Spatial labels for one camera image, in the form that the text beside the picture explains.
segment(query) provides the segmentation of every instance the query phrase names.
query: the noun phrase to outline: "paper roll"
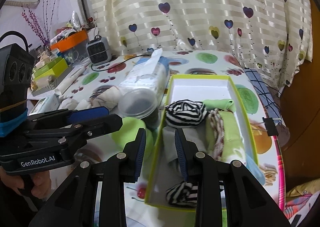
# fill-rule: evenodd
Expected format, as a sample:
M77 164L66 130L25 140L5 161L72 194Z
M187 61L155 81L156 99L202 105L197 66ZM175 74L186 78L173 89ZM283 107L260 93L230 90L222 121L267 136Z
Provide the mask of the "paper roll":
M71 71L70 74L63 79L62 82L55 88L54 92L57 95L62 95L71 84L79 77L81 73L85 71L84 67L79 67Z

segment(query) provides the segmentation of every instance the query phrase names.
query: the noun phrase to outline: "curtain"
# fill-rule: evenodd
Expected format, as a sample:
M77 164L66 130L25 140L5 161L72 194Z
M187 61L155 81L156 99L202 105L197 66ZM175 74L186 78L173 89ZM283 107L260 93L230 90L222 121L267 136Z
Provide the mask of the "curtain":
M309 0L90 0L100 34L117 54L231 52L273 87L311 61Z

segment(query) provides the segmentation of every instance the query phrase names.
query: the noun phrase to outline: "power cord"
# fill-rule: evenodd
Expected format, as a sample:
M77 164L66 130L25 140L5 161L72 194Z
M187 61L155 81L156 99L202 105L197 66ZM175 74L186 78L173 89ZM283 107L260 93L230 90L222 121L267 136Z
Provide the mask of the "power cord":
M130 60L134 59L134 58L144 57L144 56L151 56L151 53L146 53L146 54L141 54L141 55L137 55L137 56L131 57L131 58L127 59L127 60L124 60L124 61L121 62L121 63L118 63L116 66L113 66L113 67L110 67L110 68L104 69L104 70L94 70L94 69L92 68L92 64L91 64L91 69L92 69L94 72L104 72L104 71L107 71L107 70L116 68L116 67L118 67L118 66L120 66L120 65L126 63L127 61L130 61Z

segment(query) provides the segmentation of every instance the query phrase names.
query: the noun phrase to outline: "small heater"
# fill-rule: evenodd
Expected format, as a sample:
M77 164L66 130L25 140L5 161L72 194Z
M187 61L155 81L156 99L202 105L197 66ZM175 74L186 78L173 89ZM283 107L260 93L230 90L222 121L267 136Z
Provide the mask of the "small heater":
M108 41L105 37L97 35L86 45L89 58L93 66L111 61L111 52Z

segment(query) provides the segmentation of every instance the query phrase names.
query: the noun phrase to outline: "zebra print cloth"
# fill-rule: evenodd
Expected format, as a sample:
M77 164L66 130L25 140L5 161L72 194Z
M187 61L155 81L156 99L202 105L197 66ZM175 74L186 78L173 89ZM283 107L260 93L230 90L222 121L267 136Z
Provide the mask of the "zebra print cloth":
M220 183L220 192L223 191L223 182ZM195 183L181 182L169 188L166 192L168 204L179 207L196 207L198 185Z
M188 99L179 100L165 107L165 122L173 128L193 128L198 126L208 111L202 102Z

